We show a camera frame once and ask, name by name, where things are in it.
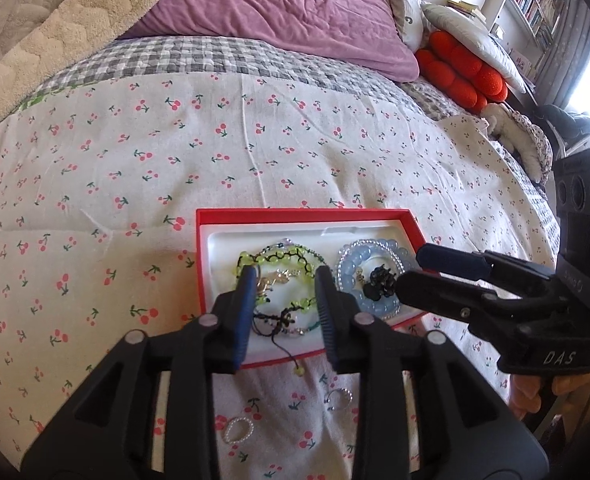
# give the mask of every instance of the blue beaded bracelet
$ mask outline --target blue beaded bracelet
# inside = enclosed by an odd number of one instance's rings
[[[360,309],[374,314],[383,320],[396,316],[401,304],[396,296],[382,297],[379,301],[372,301],[364,296],[358,286],[356,274],[359,273],[362,264],[371,258],[387,260],[388,266],[398,275],[409,269],[419,269],[419,265],[412,255],[403,247],[399,247],[396,240],[366,239],[357,240],[344,245],[339,253],[337,263],[337,286],[342,292],[349,292],[357,300]]]

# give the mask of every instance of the purple pillow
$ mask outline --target purple pillow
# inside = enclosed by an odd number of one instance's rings
[[[388,0],[159,0],[122,38],[229,36],[331,57],[414,81]]]

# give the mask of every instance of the red cushion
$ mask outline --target red cushion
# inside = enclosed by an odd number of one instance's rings
[[[430,65],[433,61],[437,61],[437,57],[427,48],[421,48],[415,53],[415,57],[417,58],[417,63],[419,63],[419,70],[424,73],[426,67]]]
[[[436,30],[428,38],[432,51],[444,61],[450,60],[450,54],[460,43],[451,34],[443,30]]]
[[[475,106],[470,108],[470,111],[472,113],[479,115],[482,112],[482,110],[484,108],[486,108],[487,106],[488,106],[488,100],[486,99],[484,94],[482,94],[481,92],[477,92],[477,102],[475,103]]]
[[[443,61],[434,61],[426,67],[426,79],[440,90],[445,90],[457,77],[455,71]]]
[[[502,85],[502,90],[497,95],[491,95],[490,100],[495,101],[496,103],[503,103],[508,98],[508,86],[504,81]]]
[[[450,53],[450,65],[469,81],[482,69],[484,62],[465,46],[457,45]]]
[[[477,102],[477,90],[465,79],[456,77],[446,89],[446,95],[462,108],[472,108]]]
[[[504,80],[497,70],[484,63],[481,70],[472,79],[473,85],[486,97],[497,95],[502,91]]]

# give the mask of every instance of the human hand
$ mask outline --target human hand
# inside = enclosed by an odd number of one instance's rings
[[[590,374],[575,376],[559,376],[553,379],[552,390],[556,396],[570,394],[590,388]],[[510,397],[508,407],[514,415],[521,420],[527,413],[537,413],[541,408],[541,397],[539,391],[542,387],[542,379],[537,376],[510,376]],[[567,413],[577,408],[575,402],[569,396],[562,407],[562,413]]]

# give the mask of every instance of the screw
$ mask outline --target screw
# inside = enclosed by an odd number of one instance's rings
[[[446,342],[446,336],[439,330],[428,332],[428,341],[434,345],[443,345]]]
[[[375,318],[368,312],[358,312],[354,317],[355,323],[358,325],[371,325],[375,322]]]
[[[215,326],[217,323],[219,323],[219,319],[215,314],[203,314],[200,316],[201,326]]]
[[[145,337],[146,334],[144,334],[141,330],[131,330],[124,337],[124,341],[126,341],[126,343],[129,345],[137,345],[141,343]]]

